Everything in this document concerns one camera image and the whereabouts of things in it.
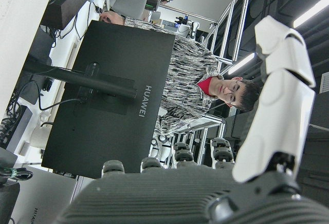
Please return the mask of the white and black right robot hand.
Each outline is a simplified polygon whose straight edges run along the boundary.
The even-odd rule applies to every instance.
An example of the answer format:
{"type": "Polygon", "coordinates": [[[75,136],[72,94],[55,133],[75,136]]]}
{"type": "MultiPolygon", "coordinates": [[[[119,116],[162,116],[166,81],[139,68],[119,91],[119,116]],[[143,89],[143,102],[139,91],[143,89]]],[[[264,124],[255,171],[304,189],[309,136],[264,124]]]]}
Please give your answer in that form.
{"type": "Polygon", "coordinates": [[[231,170],[192,161],[107,172],[55,223],[328,223],[296,183],[316,85],[302,35],[271,16],[255,25],[266,81],[231,170]]]}

